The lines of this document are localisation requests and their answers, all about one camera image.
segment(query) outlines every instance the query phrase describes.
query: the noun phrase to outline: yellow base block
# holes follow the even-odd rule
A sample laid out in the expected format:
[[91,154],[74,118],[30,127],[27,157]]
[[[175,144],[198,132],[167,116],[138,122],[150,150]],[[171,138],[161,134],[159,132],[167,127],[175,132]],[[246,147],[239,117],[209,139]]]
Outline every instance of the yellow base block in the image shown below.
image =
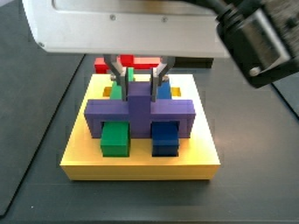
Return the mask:
[[[149,80],[137,75],[135,80]],[[79,116],[71,132],[60,167],[72,180],[167,180],[213,179],[221,161],[211,138],[211,131],[203,112],[202,101],[193,75],[170,75],[171,86],[181,88],[181,97],[193,99],[197,118],[191,138],[181,139],[179,157],[153,157],[153,140],[131,139],[130,157],[103,157],[101,139],[93,139],[85,118],[89,99],[107,99],[106,87],[113,86],[110,75],[94,74]]]

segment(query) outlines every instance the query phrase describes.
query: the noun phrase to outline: purple block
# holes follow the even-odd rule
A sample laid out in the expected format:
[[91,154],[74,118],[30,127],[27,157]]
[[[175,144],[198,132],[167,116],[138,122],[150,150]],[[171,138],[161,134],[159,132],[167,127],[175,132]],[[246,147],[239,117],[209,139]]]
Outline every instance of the purple block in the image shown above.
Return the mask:
[[151,83],[130,82],[127,93],[133,138],[151,137]]
[[183,118],[195,117],[193,100],[157,100],[151,104],[153,118]]
[[103,122],[129,121],[127,103],[121,100],[89,100],[85,116],[94,138],[102,136]]
[[178,122],[179,137],[191,137],[195,109],[191,100],[151,102],[151,83],[130,82],[127,101],[89,100],[85,111],[93,137],[102,136],[103,122],[130,122],[133,138],[151,137],[153,122]]

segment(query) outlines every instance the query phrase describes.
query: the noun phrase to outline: toy block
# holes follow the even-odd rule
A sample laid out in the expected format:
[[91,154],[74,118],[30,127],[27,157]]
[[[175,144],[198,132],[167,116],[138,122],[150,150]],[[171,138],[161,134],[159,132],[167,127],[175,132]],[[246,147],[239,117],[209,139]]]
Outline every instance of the toy block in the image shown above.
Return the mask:
[[193,100],[157,100],[151,104],[153,118],[195,117]]
[[111,80],[109,74],[94,74],[60,161],[60,167],[71,180],[213,179],[221,161],[195,81],[190,74],[170,75],[170,80],[173,86],[181,87],[182,98],[193,99],[197,111],[191,138],[181,138],[181,156],[153,157],[153,139],[131,138],[130,157],[103,157],[101,140],[90,137],[85,109],[89,99],[102,96],[99,92],[103,93]]
[[103,157],[129,157],[129,122],[105,122],[101,149]]
[[[135,78],[134,68],[129,68],[129,81]],[[122,87],[117,82],[113,84],[113,94],[110,99],[122,99]],[[103,157],[129,157],[130,138],[129,138],[129,122],[105,122],[101,139],[101,149]]]
[[151,137],[151,83],[131,82],[127,93],[133,138]]
[[135,58],[135,69],[150,69],[153,67],[158,67],[161,63],[161,58]]
[[103,122],[127,122],[127,103],[122,100],[89,100],[85,110],[90,133],[94,138],[102,136]]
[[163,85],[158,88],[157,99],[173,99],[170,81],[163,82]]
[[[134,81],[135,79],[135,69],[130,67],[127,69],[127,78],[129,81]],[[111,89],[111,94],[110,94],[110,99],[111,100],[121,100],[122,99],[122,87],[118,85],[118,83],[114,81],[113,84],[113,89]]]
[[179,150],[179,134],[177,122],[153,123],[154,157],[177,157]]
[[151,105],[154,122],[179,122],[179,137],[191,137],[195,108],[190,100],[157,100]]
[[105,91],[103,91],[103,96],[105,97],[110,97],[110,95],[111,95],[111,89],[113,89],[113,87],[106,87],[105,88]]
[[173,87],[173,96],[182,96],[182,89],[179,87]]
[[119,56],[122,65],[126,67],[134,67],[135,66],[135,55],[133,54],[121,54]]
[[[134,55],[121,55],[119,59],[125,67],[134,67],[135,69],[150,69],[158,67],[161,63],[161,58],[137,58]],[[97,58],[95,70],[97,74],[106,74],[109,72],[105,58]]]

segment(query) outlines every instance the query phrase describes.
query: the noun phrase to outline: red block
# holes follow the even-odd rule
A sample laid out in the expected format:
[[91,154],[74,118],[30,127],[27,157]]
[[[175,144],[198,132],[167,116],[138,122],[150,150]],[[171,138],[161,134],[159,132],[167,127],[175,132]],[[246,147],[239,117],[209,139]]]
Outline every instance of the red block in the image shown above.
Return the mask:
[[[161,63],[161,58],[137,58],[134,55],[121,55],[119,59],[125,67],[133,67],[134,69],[150,69],[158,67]],[[97,74],[106,74],[109,72],[105,58],[97,58],[95,70]]]

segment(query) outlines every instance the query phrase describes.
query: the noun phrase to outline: gray table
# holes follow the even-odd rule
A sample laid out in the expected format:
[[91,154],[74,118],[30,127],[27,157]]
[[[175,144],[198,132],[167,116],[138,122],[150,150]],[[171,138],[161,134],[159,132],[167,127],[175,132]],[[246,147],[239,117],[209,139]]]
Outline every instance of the gray table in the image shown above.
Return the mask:
[[173,70],[197,80],[222,162],[213,181],[67,179],[59,163],[93,62],[87,56],[2,221],[299,222],[299,122],[274,88],[251,88],[230,59],[211,70]]

